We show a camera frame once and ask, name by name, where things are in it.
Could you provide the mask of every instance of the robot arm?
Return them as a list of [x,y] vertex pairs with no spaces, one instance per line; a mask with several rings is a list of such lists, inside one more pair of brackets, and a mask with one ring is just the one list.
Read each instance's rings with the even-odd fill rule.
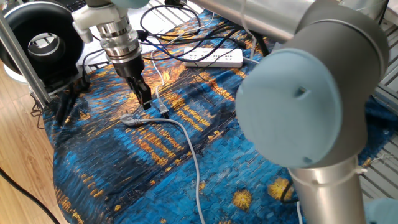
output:
[[[127,8],[119,7],[109,0],[88,0],[87,6],[72,13],[73,26],[85,43],[93,41],[90,27],[97,26],[101,35],[101,46],[113,63],[116,73],[126,79],[138,101],[146,110],[152,99],[150,88],[141,72],[144,61],[138,34],[132,29]],[[142,7],[148,1],[114,1],[122,6]]]

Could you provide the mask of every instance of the metal pole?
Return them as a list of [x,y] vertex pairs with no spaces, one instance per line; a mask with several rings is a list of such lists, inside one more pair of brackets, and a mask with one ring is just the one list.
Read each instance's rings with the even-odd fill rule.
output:
[[356,157],[328,167],[289,169],[308,224],[365,224]]
[[0,39],[10,54],[11,58],[14,60],[19,71],[23,74],[31,87],[36,99],[40,102],[42,107],[50,102],[49,94],[45,91],[43,83],[40,81],[32,64],[26,57],[21,45],[19,44],[17,38],[12,32],[10,26],[8,25],[3,14],[0,16]]

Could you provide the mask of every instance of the metal frame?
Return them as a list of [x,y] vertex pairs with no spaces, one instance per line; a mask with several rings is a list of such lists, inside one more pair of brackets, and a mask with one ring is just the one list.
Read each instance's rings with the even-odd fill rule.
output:
[[50,96],[47,91],[45,91],[44,84],[37,76],[32,64],[27,58],[3,14],[0,16],[0,39],[17,65],[19,71],[26,78],[26,81],[31,87],[36,99],[44,108],[45,105],[50,103]]

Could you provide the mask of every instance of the cloth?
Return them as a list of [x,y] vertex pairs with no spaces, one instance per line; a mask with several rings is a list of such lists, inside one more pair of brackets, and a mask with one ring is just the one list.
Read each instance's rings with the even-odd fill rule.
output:
[[[210,21],[211,15],[201,14],[202,23]],[[231,25],[216,16],[210,27],[220,24]],[[192,20],[171,33],[195,26]],[[248,57],[250,38],[244,31],[233,38],[246,42],[243,52]],[[207,40],[204,46],[219,41]],[[266,42],[271,51],[274,43]],[[184,47],[171,47],[169,52],[183,52]],[[223,47],[235,46],[227,41]],[[254,59],[261,59],[258,49]],[[280,178],[290,178],[287,169],[259,155],[235,117],[236,91],[254,64],[244,63],[240,69],[186,68],[176,60],[156,64],[165,78],[160,95],[170,118],[185,126],[197,154],[206,222],[298,223],[295,205],[282,205],[267,193]],[[143,76],[154,93],[160,78],[148,60]],[[157,100],[142,111],[112,65],[89,77],[87,93],[78,94],[77,88],[65,91],[44,110],[45,130],[55,150],[55,192],[67,221],[199,223],[195,166],[182,130],[169,123],[123,125],[119,117],[126,110],[136,118],[160,118]],[[369,141],[361,162],[374,157],[397,127],[397,118],[372,99],[366,117]]]

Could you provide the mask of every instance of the silver metal tube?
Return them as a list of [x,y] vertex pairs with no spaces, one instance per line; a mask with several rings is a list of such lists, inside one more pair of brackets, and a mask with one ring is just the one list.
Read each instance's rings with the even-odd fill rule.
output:
[[[237,24],[244,0],[190,0]],[[280,43],[293,38],[297,26],[315,0],[247,0],[244,20],[250,30]]]
[[14,60],[19,71],[23,74],[31,87],[36,99],[44,107],[50,102],[50,97],[45,91],[43,83],[40,81],[32,64],[30,64],[29,59],[26,57],[21,45],[16,39],[14,33],[12,32],[10,26],[8,25],[6,19],[1,14],[0,16],[0,39],[7,49],[9,55]]
[[340,6],[362,12],[371,19],[378,21],[386,9],[387,0],[342,0]]
[[365,224],[356,173],[358,160],[313,169],[290,169],[308,224]]

